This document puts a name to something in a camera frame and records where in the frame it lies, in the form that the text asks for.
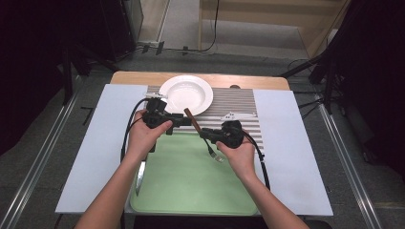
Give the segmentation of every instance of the floor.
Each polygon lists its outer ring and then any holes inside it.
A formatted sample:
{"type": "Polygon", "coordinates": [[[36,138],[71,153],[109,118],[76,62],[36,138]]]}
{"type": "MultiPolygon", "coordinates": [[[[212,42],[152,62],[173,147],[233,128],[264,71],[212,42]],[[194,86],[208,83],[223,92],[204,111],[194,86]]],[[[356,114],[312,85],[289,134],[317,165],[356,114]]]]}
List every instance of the floor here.
{"type": "MultiPolygon", "coordinates": [[[[198,0],[142,0],[142,4],[145,30],[141,32],[140,42],[156,45],[164,41],[164,48],[172,49],[182,49],[183,46],[197,48],[198,0]]],[[[212,23],[208,22],[205,34],[212,32],[212,23]]],[[[151,51],[145,54],[137,52],[117,64],[123,70],[137,71],[277,75],[308,59],[299,33],[292,27],[221,22],[217,27],[217,35],[213,49],[204,55],[190,54],[184,57],[176,52],[164,52],[161,55],[151,51]]],[[[211,39],[207,36],[204,41],[204,45],[208,46],[211,39]]],[[[2,224],[1,228],[75,226],[79,216],[61,217],[54,213],[54,207],[75,161],[80,142],[86,134],[89,121],[87,108],[96,106],[103,85],[111,79],[112,73],[102,66],[95,64],[92,68],[89,77],[76,80],[77,101],[72,104],[70,116],[64,120],[59,138],[53,143],[50,155],[46,158],[48,162],[42,168],[35,188],[27,193],[30,198],[23,204],[24,211],[17,214],[18,221],[15,224],[9,227],[2,224]]],[[[291,89],[296,92],[313,92],[314,86],[308,83],[309,74],[310,70],[305,70],[289,78],[291,89]]],[[[304,104],[312,102],[315,97],[314,94],[296,94],[296,99],[298,104],[304,104]]],[[[62,100],[63,92],[60,92],[34,121],[21,141],[0,157],[0,216],[6,215],[11,200],[30,172],[38,152],[43,151],[42,145],[62,109],[62,100]]],[[[306,114],[310,108],[302,109],[302,114],[306,114]]],[[[348,172],[336,153],[336,145],[331,140],[322,109],[316,109],[304,119],[304,124],[334,212],[334,217],[320,219],[327,221],[333,228],[405,228],[405,185],[401,177],[383,164],[375,166],[366,163],[361,155],[361,147],[347,119],[340,113],[339,106],[333,104],[332,108],[333,115],[330,118],[336,123],[338,134],[373,204],[380,226],[372,227],[365,220],[366,216],[362,214],[358,199],[353,194],[348,172]]],[[[131,228],[133,222],[134,218],[128,216],[127,228],[131,228]]]]}

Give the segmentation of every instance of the forearm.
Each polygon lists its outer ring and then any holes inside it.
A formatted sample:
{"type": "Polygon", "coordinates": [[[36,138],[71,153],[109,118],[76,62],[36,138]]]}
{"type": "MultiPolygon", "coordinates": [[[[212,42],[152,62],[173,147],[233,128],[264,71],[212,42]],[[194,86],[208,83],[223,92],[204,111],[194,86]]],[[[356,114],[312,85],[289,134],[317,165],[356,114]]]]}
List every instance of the forearm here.
{"type": "Polygon", "coordinates": [[[140,159],[126,157],[75,228],[117,228],[140,159]]]}
{"type": "Polygon", "coordinates": [[[256,176],[243,178],[242,182],[256,203],[268,228],[308,228],[256,176]]]}

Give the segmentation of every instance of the hand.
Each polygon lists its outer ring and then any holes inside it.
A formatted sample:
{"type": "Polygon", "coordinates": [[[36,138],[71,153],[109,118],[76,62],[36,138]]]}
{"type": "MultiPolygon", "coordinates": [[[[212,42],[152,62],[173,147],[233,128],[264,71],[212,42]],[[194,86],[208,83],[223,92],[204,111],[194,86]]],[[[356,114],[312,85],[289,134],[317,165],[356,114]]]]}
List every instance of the hand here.
{"type": "Polygon", "coordinates": [[[150,129],[142,120],[146,110],[137,111],[134,117],[136,123],[131,128],[128,142],[128,154],[140,154],[141,158],[146,158],[148,152],[156,143],[158,137],[166,132],[172,125],[172,121],[166,121],[154,129],[150,129]]]}
{"type": "Polygon", "coordinates": [[[254,146],[244,137],[242,144],[231,149],[221,141],[216,143],[218,149],[226,155],[229,164],[235,172],[236,176],[244,180],[251,176],[256,176],[254,171],[254,146]]]}

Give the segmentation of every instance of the white plate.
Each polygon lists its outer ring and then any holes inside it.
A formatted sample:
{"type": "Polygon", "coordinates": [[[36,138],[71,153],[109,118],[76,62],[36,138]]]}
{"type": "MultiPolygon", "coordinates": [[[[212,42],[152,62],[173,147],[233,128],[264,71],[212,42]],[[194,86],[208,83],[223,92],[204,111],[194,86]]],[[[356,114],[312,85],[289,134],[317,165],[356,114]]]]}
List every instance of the white plate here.
{"type": "Polygon", "coordinates": [[[192,115],[198,115],[211,105],[214,98],[211,86],[194,75],[170,78],[161,85],[159,93],[168,96],[165,100],[168,113],[184,114],[184,109],[188,108],[192,115]]]}

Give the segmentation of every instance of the green tray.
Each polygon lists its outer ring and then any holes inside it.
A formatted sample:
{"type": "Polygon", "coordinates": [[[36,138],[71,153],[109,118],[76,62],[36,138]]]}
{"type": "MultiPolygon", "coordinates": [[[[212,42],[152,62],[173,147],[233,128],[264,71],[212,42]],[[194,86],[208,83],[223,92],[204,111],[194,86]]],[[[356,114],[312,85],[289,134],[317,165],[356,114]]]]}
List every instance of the green tray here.
{"type": "Polygon", "coordinates": [[[226,157],[216,153],[223,163],[209,155],[197,134],[162,135],[148,156],[138,195],[134,180],[131,206],[136,212],[154,214],[255,214],[256,205],[226,157]]]}

